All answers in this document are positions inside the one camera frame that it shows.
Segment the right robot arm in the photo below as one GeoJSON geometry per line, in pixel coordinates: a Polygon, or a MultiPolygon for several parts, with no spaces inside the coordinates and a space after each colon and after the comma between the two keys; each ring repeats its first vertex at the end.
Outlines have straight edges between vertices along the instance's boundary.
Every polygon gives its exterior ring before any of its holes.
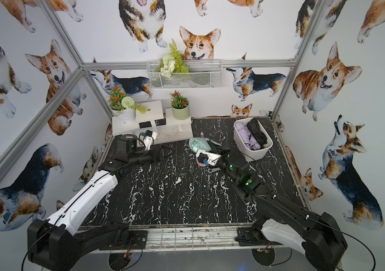
{"type": "Polygon", "coordinates": [[[279,195],[257,174],[239,151],[226,149],[221,154],[199,150],[197,162],[218,168],[232,180],[234,190],[244,200],[267,214],[258,220],[259,236],[303,254],[318,271],[335,271],[348,248],[347,233],[324,212],[319,215],[279,195]]]}

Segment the black umbrella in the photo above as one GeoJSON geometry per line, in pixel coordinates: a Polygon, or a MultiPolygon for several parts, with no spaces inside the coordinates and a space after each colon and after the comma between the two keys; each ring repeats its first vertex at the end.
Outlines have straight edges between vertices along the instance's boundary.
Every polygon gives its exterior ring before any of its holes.
{"type": "Polygon", "coordinates": [[[261,130],[260,122],[258,121],[258,119],[253,118],[251,121],[249,121],[247,124],[247,128],[249,129],[257,143],[260,145],[260,147],[263,149],[267,145],[268,139],[265,133],[261,130]]]}

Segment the lilac umbrella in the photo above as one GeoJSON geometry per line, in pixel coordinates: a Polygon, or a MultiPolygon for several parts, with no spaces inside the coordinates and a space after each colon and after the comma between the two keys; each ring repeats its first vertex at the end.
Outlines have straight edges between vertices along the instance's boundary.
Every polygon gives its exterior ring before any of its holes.
{"type": "Polygon", "coordinates": [[[239,133],[239,136],[243,141],[244,145],[246,146],[246,148],[252,151],[257,151],[261,149],[260,145],[257,143],[257,141],[252,136],[251,132],[249,131],[249,129],[244,123],[236,122],[235,128],[239,133]]]}

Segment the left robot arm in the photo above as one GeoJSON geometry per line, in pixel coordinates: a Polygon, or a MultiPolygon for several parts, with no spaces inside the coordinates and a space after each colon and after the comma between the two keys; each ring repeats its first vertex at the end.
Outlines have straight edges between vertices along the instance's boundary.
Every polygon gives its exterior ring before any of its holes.
{"type": "Polygon", "coordinates": [[[157,133],[123,134],[112,141],[112,149],[91,180],[48,219],[34,221],[27,230],[28,250],[23,261],[50,271],[69,271],[90,252],[109,246],[132,247],[129,227],[120,221],[80,231],[83,221],[134,166],[161,161],[167,156],[156,145],[157,133]]]}

